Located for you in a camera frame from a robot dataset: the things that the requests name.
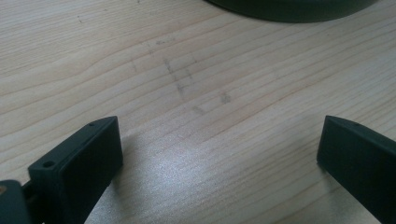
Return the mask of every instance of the small hole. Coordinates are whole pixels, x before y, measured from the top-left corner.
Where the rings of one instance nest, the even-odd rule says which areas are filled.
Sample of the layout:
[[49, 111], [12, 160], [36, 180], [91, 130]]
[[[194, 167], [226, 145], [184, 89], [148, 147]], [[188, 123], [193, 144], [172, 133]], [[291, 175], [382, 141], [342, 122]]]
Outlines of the small hole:
[[43, 166], [44, 168], [50, 168], [51, 166], [55, 165], [54, 161], [46, 161], [44, 162]]
[[0, 186], [0, 195], [2, 195], [6, 191], [7, 191], [7, 187], [6, 186]]

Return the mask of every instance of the wood grain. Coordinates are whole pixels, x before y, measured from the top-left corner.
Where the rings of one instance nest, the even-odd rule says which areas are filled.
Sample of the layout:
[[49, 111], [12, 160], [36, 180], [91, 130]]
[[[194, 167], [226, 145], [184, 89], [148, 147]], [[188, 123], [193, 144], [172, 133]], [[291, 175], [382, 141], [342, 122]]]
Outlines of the wood grain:
[[396, 3], [286, 24], [205, 1], [0, 2], [0, 176], [119, 116], [87, 223], [378, 223], [316, 164], [325, 115], [396, 139]]

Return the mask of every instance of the light wood surface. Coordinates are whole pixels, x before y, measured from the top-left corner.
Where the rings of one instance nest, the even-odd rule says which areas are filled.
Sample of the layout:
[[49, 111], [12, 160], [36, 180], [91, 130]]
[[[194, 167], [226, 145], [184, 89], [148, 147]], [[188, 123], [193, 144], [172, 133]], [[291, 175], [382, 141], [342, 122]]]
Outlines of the light wood surface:
[[396, 3], [286, 24], [200, 0], [0, 1], [0, 177], [118, 116], [87, 223], [378, 223], [316, 164], [325, 115], [396, 139]]

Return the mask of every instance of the dark object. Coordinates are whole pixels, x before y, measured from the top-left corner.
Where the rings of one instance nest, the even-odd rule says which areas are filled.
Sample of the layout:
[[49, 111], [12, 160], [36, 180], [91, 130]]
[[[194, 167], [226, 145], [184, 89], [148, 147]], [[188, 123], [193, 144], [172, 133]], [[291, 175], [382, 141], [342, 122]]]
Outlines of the dark object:
[[359, 123], [328, 116], [318, 164], [380, 222], [396, 223], [396, 142]]
[[208, 0], [220, 7], [268, 21], [313, 22], [345, 17], [376, 0]]
[[0, 223], [84, 223], [122, 166], [117, 117], [87, 124], [29, 168], [0, 182]]

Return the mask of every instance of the round dark object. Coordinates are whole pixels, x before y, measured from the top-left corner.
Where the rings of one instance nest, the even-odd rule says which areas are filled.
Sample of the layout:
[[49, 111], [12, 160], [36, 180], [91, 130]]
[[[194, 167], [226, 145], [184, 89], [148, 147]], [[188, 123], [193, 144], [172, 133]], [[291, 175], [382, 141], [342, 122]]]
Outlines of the round dark object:
[[253, 18], [283, 22], [329, 21], [370, 6], [376, 0], [207, 0]]

